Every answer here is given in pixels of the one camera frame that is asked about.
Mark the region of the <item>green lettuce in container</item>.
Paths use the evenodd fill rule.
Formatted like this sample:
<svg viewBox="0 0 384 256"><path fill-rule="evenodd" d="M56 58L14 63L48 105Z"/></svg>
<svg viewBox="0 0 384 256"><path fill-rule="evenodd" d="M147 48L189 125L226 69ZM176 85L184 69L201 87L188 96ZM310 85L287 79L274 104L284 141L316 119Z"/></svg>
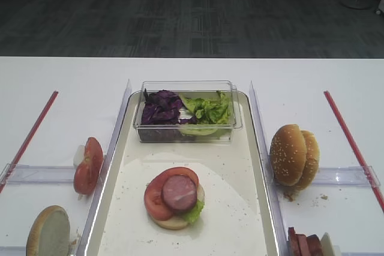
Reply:
<svg viewBox="0 0 384 256"><path fill-rule="evenodd" d="M216 94L216 98L188 98L181 94L179 97L198 124L228 125L230 98L221 91L216 91Z"/></svg>

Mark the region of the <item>tomato slice on tray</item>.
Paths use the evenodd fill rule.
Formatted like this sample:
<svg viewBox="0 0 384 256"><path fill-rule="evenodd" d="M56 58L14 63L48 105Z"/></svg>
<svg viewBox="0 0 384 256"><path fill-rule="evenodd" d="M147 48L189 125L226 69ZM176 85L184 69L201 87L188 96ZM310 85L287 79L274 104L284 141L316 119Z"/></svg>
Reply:
<svg viewBox="0 0 384 256"><path fill-rule="evenodd" d="M187 167L168 168L156 176L146 187L144 202L147 212L157 220L165 221L173 216L184 214L172 211L166 206L162 198L162 187L166 180L173 175L188 176L197 186L199 186L199 178L197 174Z"/></svg>

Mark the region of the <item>lettuce leaf on bun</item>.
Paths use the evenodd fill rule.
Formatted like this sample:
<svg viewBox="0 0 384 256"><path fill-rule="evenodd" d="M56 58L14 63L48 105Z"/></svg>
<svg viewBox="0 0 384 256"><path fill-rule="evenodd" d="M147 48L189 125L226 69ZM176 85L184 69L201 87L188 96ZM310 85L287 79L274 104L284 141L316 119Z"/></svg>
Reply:
<svg viewBox="0 0 384 256"><path fill-rule="evenodd" d="M196 205L188 212L181 215L181 218L189 224L193 224L197 221L201 211L204 208L204 202L197 200Z"/></svg>

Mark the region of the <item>upright tomato slices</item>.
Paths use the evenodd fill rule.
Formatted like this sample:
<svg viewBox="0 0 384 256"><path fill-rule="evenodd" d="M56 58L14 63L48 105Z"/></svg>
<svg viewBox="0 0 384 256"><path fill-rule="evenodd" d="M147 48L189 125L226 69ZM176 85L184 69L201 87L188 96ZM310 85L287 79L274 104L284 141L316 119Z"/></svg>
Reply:
<svg viewBox="0 0 384 256"><path fill-rule="evenodd" d="M89 137L85 144L82 162L74 174L74 190L89 195L96 187L104 155L100 143L95 137Z"/></svg>

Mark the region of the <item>sliced sausage stack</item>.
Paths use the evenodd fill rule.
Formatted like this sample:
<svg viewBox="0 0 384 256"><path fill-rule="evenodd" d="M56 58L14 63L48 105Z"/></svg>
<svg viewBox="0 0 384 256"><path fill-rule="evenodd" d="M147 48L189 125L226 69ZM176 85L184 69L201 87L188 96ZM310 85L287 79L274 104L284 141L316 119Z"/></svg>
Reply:
<svg viewBox="0 0 384 256"><path fill-rule="evenodd" d="M288 228L290 255L323 256L322 244L316 234L306 236L297 234L293 227Z"/></svg>

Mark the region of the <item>clear plastic container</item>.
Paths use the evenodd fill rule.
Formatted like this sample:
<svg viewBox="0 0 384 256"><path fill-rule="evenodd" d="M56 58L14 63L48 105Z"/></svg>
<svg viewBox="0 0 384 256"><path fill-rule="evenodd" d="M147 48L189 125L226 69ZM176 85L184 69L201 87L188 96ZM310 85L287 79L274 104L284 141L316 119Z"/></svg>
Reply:
<svg viewBox="0 0 384 256"><path fill-rule="evenodd" d="M142 125L141 117L145 106L143 92L145 89L149 94L168 90L188 98L216 98L216 91L221 91L230 98L230 123L228 125ZM180 113L180 119L194 116L185 106L180 109ZM143 143L228 142L232 137L233 130L242 127L237 89L228 80L145 81L139 93L133 127Z"/></svg>

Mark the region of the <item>purple cabbage in container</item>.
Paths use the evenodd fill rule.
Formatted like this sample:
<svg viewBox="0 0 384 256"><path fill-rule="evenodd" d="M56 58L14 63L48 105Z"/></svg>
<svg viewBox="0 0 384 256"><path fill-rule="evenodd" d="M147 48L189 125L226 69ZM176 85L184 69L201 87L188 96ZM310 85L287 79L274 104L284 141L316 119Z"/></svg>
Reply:
<svg viewBox="0 0 384 256"><path fill-rule="evenodd" d="M197 124L197 118L192 116L180 119L180 109L184 104L179 95L168 90L160 90L156 93L148 93L145 89L145 106L143 108L142 125L174 125Z"/></svg>

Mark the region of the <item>left clear long divider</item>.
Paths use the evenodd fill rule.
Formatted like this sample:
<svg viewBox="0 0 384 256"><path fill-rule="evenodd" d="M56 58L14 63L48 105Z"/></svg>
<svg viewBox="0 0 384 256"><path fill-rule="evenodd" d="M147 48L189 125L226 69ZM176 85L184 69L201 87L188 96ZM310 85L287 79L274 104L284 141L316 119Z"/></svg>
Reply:
<svg viewBox="0 0 384 256"><path fill-rule="evenodd" d="M125 112L127 109L130 95L131 95L131 82L130 80L128 80L123 97L122 97L122 102L119 109L118 117L115 122L115 127L113 129L113 133L107 149L107 153L106 153L106 156L104 157L103 165L101 166L100 175L98 178L97 186L95 187L94 196L91 201L85 226L84 226L82 235L80 237L80 240L78 242L76 251L74 253L74 255L76 256L87 254L89 243L91 241L91 235L92 235L92 232L95 230L96 218L101 206L100 201L104 194L107 178L110 173L112 159L115 154L118 137L120 135L121 127L124 122Z"/></svg>

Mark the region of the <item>silver metal tray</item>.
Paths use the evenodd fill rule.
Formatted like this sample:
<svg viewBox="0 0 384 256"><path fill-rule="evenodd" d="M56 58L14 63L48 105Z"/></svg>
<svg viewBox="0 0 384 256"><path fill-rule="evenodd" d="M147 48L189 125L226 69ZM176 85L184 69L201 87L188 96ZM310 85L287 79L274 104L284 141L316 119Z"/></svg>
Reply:
<svg viewBox="0 0 384 256"><path fill-rule="evenodd" d="M130 95L95 230L86 255L276 255L250 103L238 92L242 127L227 143L141 143L133 127L139 93ZM199 219L182 230L147 214L147 184L186 166L205 190Z"/></svg>

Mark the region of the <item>sesame bun front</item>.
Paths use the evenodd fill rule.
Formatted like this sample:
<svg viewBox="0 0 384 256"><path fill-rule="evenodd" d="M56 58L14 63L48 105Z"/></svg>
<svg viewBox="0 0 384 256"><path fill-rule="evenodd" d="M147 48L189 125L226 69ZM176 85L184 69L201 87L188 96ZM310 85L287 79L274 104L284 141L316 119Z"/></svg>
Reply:
<svg viewBox="0 0 384 256"><path fill-rule="evenodd" d="M299 181L307 161L307 146L297 124L284 125L275 133L269 157L277 182L293 186Z"/></svg>

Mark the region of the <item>sesame bun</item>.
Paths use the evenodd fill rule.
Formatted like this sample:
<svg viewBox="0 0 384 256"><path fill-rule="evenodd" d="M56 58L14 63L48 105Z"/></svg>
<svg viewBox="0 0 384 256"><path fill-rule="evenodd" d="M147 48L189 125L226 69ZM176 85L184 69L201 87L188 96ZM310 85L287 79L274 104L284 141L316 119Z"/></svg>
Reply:
<svg viewBox="0 0 384 256"><path fill-rule="evenodd" d="M307 161L307 146L297 124L284 125L275 133L269 157L277 182L293 186L299 181Z"/></svg>
<svg viewBox="0 0 384 256"><path fill-rule="evenodd" d="M301 132L307 147L307 160L302 171L302 176L295 185L297 190L303 190L312 183L318 171L320 160L320 149L315 135L309 131Z"/></svg>

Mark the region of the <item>bottom bun on tray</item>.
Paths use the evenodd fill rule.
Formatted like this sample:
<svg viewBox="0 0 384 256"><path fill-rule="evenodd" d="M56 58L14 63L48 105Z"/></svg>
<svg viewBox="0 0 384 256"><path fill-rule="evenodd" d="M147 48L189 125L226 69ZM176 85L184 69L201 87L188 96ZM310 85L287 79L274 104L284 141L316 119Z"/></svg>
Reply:
<svg viewBox="0 0 384 256"><path fill-rule="evenodd" d="M202 185L198 186L197 189L197 199L200 201L203 201L205 203L205 191L202 187ZM183 228L186 228L189 225L185 220L181 218L181 216L173 216L168 220L162 221L157 220L153 216L149 216L157 225L159 225L162 228L168 229L168 230L180 230Z"/></svg>

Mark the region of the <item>sesame bun rear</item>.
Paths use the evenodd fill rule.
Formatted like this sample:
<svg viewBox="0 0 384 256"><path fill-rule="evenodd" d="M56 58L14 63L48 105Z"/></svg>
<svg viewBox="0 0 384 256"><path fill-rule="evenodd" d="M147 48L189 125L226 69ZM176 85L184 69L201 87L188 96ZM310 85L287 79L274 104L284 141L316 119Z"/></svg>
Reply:
<svg viewBox="0 0 384 256"><path fill-rule="evenodd" d="M320 149L315 135L309 131L301 132L307 147L307 160L302 171L302 176L295 185L297 190L303 190L312 183L318 171L320 160Z"/></svg>

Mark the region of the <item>right red strip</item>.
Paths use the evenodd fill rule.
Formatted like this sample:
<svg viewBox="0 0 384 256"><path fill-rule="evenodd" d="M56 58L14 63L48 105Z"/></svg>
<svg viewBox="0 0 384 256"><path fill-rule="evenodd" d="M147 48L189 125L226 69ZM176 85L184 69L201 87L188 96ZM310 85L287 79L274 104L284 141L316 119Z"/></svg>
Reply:
<svg viewBox="0 0 384 256"><path fill-rule="evenodd" d="M380 206L380 208L383 210L383 195L380 191L378 181L375 180L372 169L369 168L368 164L366 163L364 157L362 156L361 151L359 150L358 145L356 144L356 141L354 140L347 124L345 123L333 97L331 96L329 91L324 91L323 94L325 95L325 98L327 99L341 129L344 132L344 135L347 138L347 141L349 142L349 145L351 149L353 150L353 153L356 156L356 159L359 162L359 165L362 167L364 174L371 186L371 189L376 197L376 200Z"/></svg>

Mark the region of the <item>red strip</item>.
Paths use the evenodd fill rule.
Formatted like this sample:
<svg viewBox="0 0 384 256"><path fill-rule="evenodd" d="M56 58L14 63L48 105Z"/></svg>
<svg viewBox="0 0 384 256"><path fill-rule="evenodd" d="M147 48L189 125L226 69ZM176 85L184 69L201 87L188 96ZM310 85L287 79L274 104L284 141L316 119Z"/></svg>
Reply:
<svg viewBox="0 0 384 256"><path fill-rule="evenodd" d="M4 171L2 172L1 175L1 189L0 191L4 189L6 186L6 181L7 179L11 176L13 170L16 168L16 165L19 163L21 157L25 153L26 148L28 147L29 143L31 142L33 136L37 132L37 129L41 125L42 121L44 120L45 116L47 115L48 111L50 110L52 104L54 103L56 97L58 96L59 92L58 91L53 91L49 100L45 104L44 108L42 109L41 113L39 114L37 120L33 124L32 128L28 132L26 138L24 139L22 145L20 146L19 150L17 151L15 157L13 158L12 162L10 162L5 168Z"/></svg>
<svg viewBox="0 0 384 256"><path fill-rule="evenodd" d="M353 150L353 153L356 156L356 159L359 162L359 165L362 167L364 174L371 186L371 189L376 197L376 200L380 206L380 208L383 210L383 195L380 191L378 181L375 180L372 169L369 168L368 164L366 163L364 157L362 156L361 151L359 150L358 145L356 144L356 141L354 140L347 124L345 123L333 97L331 96L329 91L324 91L323 94L325 95L325 98L327 99L341 129L344 132L344 135L347 138L347 141L349 142L349 145L351 149Z"/></svg>

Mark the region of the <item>left red strip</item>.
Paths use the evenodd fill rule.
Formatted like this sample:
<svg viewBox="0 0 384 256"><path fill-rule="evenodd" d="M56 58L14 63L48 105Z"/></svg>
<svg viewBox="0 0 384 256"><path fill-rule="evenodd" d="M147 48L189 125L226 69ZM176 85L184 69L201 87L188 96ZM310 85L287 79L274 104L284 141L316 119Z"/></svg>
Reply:
<svg viewBox="0 0 384 256"><path fill-rule="evenodd" d="M31 142L33 136L37 132L37 129L41 125L42 121L44 120L45 116L47 115L48 111L50 110L52 104L54 103L56 97L58 96L59 92L58 91L53 91L49 100L45 104L44 108L42 109L41 113L39 114L37 120L33 124L32 128L28 132L26 138L24 139L22 145L20 146L19 150L17 151L15 157L13 158L12 162L10 162L5 168L4 171L2 172L1 175L1 189L0 191L4 189L6 186L6 181L7 179L11 176L13 170L16 168L16 165L19 163L21 157L25 153L26 148L28 147L29 143Z"/></svg>

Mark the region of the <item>upright bun half left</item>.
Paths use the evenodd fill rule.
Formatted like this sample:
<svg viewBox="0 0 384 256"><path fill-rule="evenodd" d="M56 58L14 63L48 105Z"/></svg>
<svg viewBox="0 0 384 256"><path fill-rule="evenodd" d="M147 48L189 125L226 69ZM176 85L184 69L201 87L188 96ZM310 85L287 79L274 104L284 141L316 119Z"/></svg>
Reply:
<svg viewBox="0 0 384 256"><path fill-rule="evenodd" d="M45 208L36 217L26 243L26 255L68 255L70 222L58 205Z"/></svg>

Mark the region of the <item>right upper clear rail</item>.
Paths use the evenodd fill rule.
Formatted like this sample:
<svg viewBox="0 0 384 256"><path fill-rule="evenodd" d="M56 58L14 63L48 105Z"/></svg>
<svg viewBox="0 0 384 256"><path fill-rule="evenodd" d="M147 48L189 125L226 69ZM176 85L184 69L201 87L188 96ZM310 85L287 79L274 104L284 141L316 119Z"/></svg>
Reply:
<svg viewBox="0 0 384 256"><path fill-rule="evenodd" d="M378 188L378 180L372 166L321 167L311 183L315 186L358 186Z"/></svg>

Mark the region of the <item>clear rail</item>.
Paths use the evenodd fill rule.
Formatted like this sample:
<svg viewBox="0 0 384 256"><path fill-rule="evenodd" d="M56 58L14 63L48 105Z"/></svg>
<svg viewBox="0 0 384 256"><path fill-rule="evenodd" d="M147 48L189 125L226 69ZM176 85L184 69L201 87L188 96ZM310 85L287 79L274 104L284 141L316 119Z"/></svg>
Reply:
<svg viewBox="0 0 384 256"><path fill-rule="evenodd" d="M321 167L311 183L315 186L358 186L378 188L378 180L372 166Z"/></svg>
<svg viewBox="0 0 384 256"><path fill-rule="evenodd" d="M1 185L72 184L75 171L72 166L7 164L1 172Z"/></svg>

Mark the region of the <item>left upper clear rail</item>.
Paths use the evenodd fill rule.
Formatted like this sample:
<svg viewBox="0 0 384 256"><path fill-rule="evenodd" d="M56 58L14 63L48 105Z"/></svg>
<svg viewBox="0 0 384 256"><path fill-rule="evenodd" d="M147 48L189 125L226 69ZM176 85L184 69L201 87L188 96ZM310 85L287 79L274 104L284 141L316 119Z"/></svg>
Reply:
<svg viewBox="0 0 384 256"><path fill-rule="evenodd" d="M7 164L1 172L1 185L72 184L75 171L72 166Z"/></svg>

